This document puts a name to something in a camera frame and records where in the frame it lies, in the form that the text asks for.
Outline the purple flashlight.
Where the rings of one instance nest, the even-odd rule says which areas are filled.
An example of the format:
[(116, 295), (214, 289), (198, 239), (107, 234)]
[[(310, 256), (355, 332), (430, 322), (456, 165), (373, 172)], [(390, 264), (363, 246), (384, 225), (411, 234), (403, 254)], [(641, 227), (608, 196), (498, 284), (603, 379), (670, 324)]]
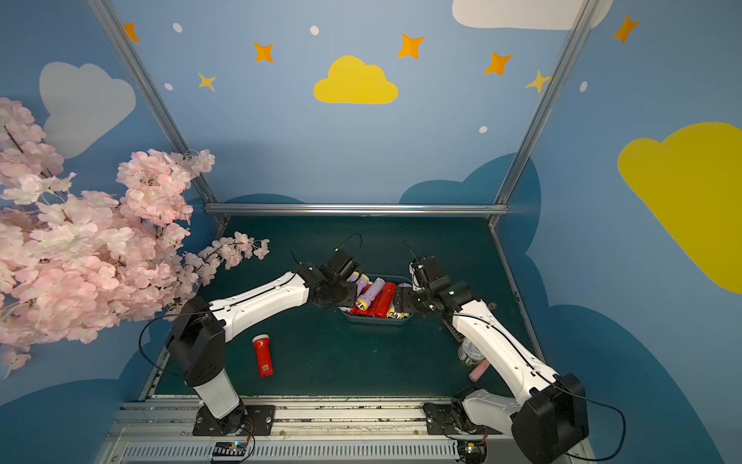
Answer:
[(367, 286), (370, 284), (370, 278), (363, 273), (360, 273), (358, 271), (353, 272), (351, 276), (348, 278), (348, 282), (351, 282), (355, 284), (356, 286), (356, 296), (359, 297), (363, 294)]
[(392, 320), (406, 320), (411, 317), (410, 313), (403, 312), (403, 311), (397, 311), (396, 309), (390, 309), (388, 313), (386, 314), (387, 319)]
[(355, 307), (361, 312), (367, 312), (378, 295), (383, 291), (386, 281), (376, 278), (357, 298)]

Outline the blue plastic storage box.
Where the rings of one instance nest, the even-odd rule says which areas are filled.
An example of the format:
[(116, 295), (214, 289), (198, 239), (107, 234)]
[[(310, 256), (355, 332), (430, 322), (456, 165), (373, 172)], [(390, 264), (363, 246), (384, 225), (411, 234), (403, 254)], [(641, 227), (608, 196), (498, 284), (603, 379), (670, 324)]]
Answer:
[(339, 310), (348, 321), (366, 325), (401, 326), (412, 319), (410, 313), (397, 311), (393, 303), (394, 292), (398, 287), (412, 287), (409, 278), (354, 272), (350, 282), (357, 286), (359, 297), (363, 297), (371, 289), (372, 299), (367, 309), (357, 305), (340, 307)]

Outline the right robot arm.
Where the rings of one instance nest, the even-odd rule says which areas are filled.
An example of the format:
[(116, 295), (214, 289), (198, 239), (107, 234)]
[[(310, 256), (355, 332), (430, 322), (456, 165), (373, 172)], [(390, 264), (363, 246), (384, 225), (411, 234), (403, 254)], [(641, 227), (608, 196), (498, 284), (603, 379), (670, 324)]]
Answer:
[(477, 292), (444, 274), (436, 257), (414, 259), (410, 274), (413, 284), (395, 291), (394, 307), (448, 321), (513, 394), (512, 400), (485, 390), (465, 396), (461, 404), (471, 423), (512, 437), (531, 463), (553, 463), (587, 439), (585, 387), (575, 375), (559, 375), (527, 350)]

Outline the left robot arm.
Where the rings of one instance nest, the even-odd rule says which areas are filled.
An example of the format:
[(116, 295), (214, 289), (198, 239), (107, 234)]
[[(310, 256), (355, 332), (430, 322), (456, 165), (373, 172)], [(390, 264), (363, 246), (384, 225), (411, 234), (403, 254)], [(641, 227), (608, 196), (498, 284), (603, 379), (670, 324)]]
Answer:
[(342, 249), (316, 266), (301, 263), (276, 280), (210, 303), (189, 300), (176, 318), (165, 347), (216, 420), (241, 410), (243, 402), (226, 372), (226, 345), (252, 326), (282, 311), (312, 303), (349, 307), (357, 297), (350, 276), (359, 264)]

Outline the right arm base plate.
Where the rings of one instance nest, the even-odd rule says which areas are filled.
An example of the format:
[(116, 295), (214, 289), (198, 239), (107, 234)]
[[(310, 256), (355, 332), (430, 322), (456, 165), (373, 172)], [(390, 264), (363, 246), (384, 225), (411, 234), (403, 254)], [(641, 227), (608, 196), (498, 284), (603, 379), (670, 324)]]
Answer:
[(425, 402), (422, 404), (425, 426), (429, 435), (484, 435), (500, 434), (500, 431), (475, 425), (466, 415), (462, 404), (455, 400), (453, 403)]

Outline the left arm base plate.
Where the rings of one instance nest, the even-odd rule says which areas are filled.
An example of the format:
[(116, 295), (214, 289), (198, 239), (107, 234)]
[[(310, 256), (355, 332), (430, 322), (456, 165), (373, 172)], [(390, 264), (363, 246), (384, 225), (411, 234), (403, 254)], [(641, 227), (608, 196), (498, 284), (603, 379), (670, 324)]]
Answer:
[(193, 436), (269, 436), (274, 425), (276, 406), (243, 405), (222, 419), (202, 406), (196, 415)]

